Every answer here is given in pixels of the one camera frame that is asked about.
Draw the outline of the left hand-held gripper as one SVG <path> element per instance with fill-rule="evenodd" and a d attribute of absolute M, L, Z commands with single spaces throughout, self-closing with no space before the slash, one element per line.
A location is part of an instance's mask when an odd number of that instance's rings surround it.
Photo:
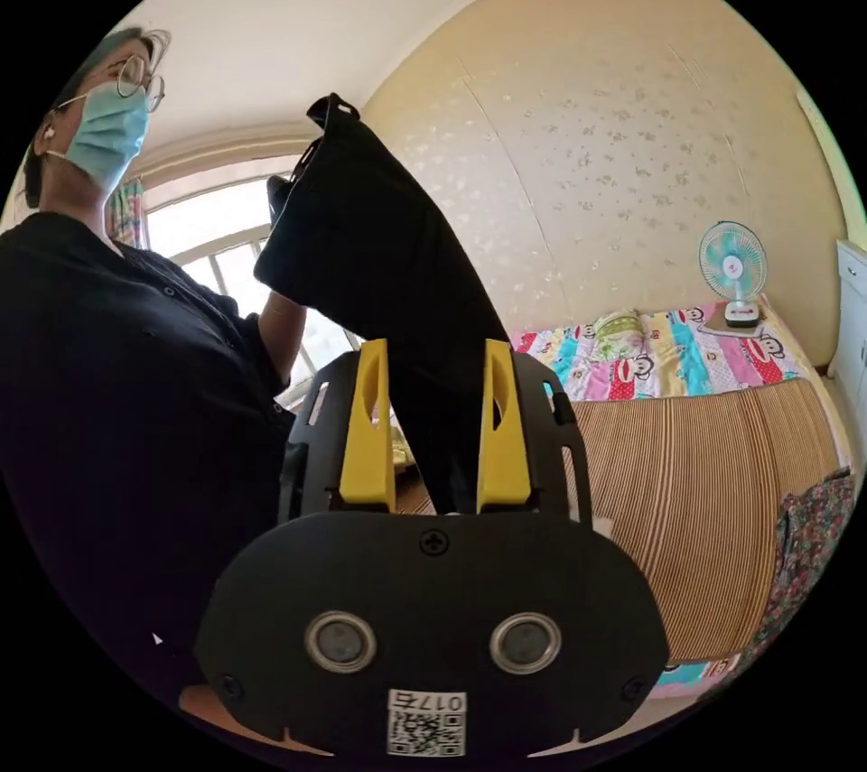
<path fill-rule="evenodd" d="M 272 225 L 280 219 L 293 185 L 292 177 L 272 175 L 266 180 L 269 220 Z"/>

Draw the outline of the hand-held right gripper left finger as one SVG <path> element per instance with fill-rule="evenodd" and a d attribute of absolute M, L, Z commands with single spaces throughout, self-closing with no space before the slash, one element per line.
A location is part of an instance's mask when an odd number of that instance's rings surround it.
<path fill-rule="evenodd" d="M 339 494 L 349 508 L 394 509 L 387 342 L 366 342 L 358 357 Z"/>

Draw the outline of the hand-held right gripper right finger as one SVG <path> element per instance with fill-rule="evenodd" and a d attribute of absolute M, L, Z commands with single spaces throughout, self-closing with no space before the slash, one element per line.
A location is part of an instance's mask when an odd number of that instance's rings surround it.
<path fill-rule="evenodd" d="M 489 339 L 485 345 L 476 510 L 479 514 L 522 510 L 531 491 L 512 349 L 506 341 Z"/>

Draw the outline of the person's right hand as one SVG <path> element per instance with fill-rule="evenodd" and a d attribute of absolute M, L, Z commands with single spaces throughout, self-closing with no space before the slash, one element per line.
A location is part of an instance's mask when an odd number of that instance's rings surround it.
<path fill-rule="evenodd" d="M 238 723 L 228 712 L 217 694 L 207 685 L 194 685 L 185 688 L 179 696 L 179 708 L 184 713 L 206 722 L 234 736 L 253 740 L 273 748 L 303 752 L 319 757 L 333 757 L 333 753 L 305 745 L 291 738 L 288 730 L 278 739 L 269 739 Z"/>

